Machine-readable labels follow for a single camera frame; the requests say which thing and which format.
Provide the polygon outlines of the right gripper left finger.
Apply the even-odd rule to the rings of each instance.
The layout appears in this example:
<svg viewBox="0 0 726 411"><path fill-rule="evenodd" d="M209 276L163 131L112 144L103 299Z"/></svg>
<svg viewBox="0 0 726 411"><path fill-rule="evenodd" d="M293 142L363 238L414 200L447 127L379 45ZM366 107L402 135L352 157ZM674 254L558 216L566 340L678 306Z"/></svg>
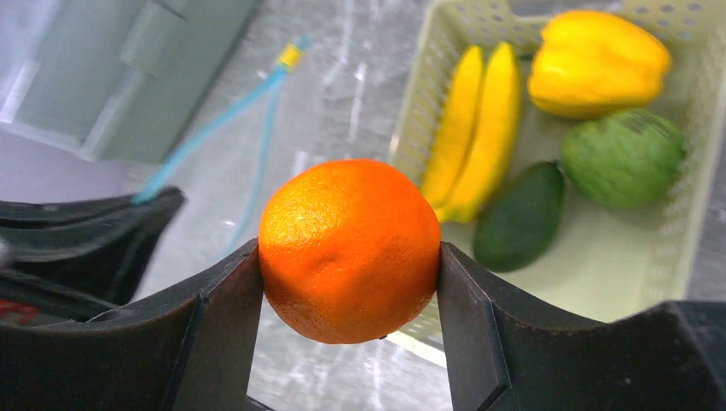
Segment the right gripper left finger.
<svg viewBox="0 0 726 411"><path fill-rule="evenodd" d="M256 241L86 322L1 328L4 410L260 410Z"/></svg>

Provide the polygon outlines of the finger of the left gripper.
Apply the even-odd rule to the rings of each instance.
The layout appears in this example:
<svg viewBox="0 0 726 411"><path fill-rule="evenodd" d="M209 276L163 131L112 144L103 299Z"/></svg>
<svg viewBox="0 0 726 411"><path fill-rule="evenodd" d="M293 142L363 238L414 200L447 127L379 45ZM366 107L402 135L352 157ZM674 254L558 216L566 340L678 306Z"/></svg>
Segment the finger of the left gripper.
<svg viewBox="0 0 726 411"><path fill-rule="evenodd" d="M1 315L86 321L130 302L184 195L165 188L135 204L122 196L56 204L4 201Z"/></svg>

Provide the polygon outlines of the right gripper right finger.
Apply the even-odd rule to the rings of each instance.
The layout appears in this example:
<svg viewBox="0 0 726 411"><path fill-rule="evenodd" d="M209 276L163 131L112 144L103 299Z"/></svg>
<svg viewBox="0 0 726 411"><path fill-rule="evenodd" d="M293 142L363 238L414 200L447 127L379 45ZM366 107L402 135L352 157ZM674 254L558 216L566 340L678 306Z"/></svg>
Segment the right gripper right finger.
<svg viewBox="0 0 726 411"><path fill-rule="evenodd" d="M725 305L581 317L441 246L437 304L456 410L722 410Z"/></svg>

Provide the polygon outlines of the pale green perforated basket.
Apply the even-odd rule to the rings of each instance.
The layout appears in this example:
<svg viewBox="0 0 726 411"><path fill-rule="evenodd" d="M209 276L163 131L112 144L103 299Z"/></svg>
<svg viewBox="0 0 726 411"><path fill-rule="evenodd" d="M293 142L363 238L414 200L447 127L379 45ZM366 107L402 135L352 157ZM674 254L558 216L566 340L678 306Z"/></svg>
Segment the pale green perforated basket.
<svg viewBox="0 0 726 411"><path fill-rule="evenodd" d="M504 275L515 286L589 319L611 322L664 300L725 298L725 4L722 1L436 1L426 12L390 163L421 183L449 83L465 50L489 56L510 43L523 76L544 45L549 20L600 9L631 21L671 56L650 110L685 135L667 194L637 208L598 204L574 184L563 148L579 123L521 99L509 174L538 163L565 181L562 219L548 250Z"/></svg>

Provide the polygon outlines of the clear zip top bag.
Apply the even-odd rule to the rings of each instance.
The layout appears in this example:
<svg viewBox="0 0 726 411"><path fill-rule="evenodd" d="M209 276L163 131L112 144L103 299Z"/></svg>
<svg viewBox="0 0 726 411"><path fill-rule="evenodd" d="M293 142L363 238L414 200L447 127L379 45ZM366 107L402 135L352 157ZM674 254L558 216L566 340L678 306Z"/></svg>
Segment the clear zip top bag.
<svg viewBox="0 0 726 411"><path fill-rule="evenodd" d="M298 63L279 63L257 86L208 119L175 149L135 196L147 204L162 187L186 197L161 237L156 263L209 265L259 231L269 198L314 165L383 158L391 131L387 98L375 91L399 69L373 39L348 47L348 61L325 68L324 45L294 45Z"/></svg>

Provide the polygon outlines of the orange fruit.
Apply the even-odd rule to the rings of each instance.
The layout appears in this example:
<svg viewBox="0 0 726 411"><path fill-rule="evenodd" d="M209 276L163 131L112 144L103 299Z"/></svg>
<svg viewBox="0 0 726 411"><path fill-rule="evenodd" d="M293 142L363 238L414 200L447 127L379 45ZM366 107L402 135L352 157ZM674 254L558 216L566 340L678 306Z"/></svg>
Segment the orange fruit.
<svg viewBox="0 0 726 411"><path fill-rule="evenodd" d="M431 301L440 241L432 208L399 170L366 158L322 163L282 185L262 213L265 295L314 341L379 339Z"/></svg>

